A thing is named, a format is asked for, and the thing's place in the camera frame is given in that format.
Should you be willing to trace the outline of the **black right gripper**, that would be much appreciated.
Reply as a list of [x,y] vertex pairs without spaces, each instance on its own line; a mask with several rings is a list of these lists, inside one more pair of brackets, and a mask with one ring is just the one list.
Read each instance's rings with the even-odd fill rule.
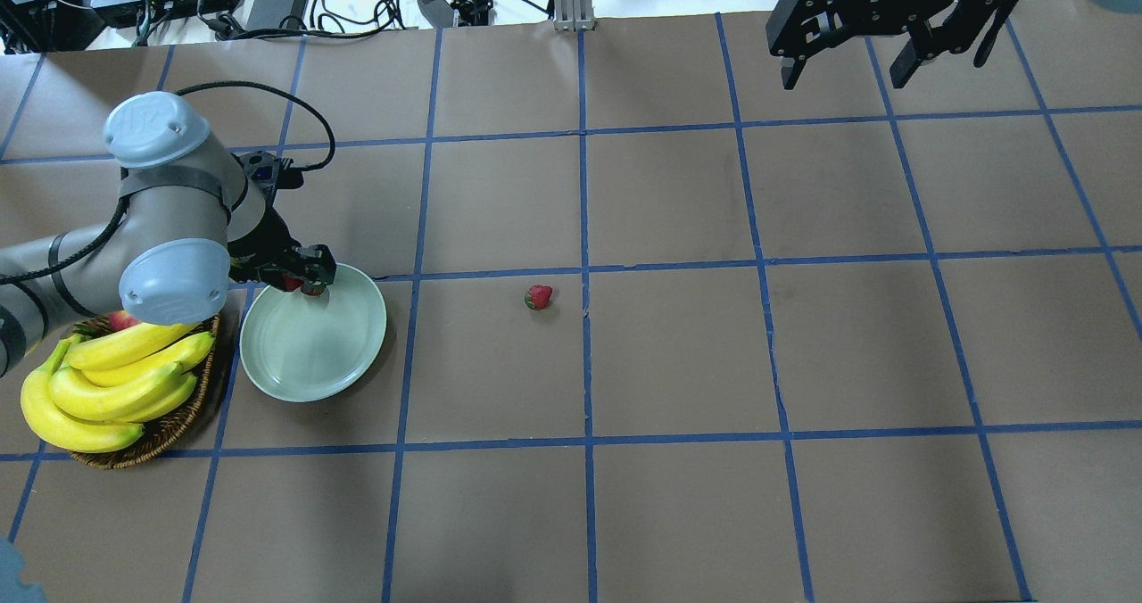
[[923,63],[943,53],[971,49],[1002,0],[778,0],[765,24],[770,55],[780,62],[782,87],[794,90],[810,58],[849,37],[894,37],[909,41],[890,65],[890,82],[902,88]]

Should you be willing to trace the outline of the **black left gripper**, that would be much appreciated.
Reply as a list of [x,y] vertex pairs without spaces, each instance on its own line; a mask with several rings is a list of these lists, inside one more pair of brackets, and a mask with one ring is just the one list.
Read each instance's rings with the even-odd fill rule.
[[286,294],[301,294],[298,289],[306,286],[306,279],[323,279],[333,286],[337,275],[329,246],[301,246],[270,206],[252,230],[230,240],[228,257],[231,281],[262,282]]

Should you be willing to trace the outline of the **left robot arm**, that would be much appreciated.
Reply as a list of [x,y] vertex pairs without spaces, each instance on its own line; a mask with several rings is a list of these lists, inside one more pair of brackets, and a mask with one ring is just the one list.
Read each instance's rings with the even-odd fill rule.
[[332,161],[333,138],[313,164],[234,154],[192,93],[135,95],[110,112],[103,142],[120,180],[105,225],[3,248],[5,372],[82,317],[124,309],[148,324],[199,324],[223,309],[233,282],[308,295],[332,286],[329,248],[301,246],[273,202]]

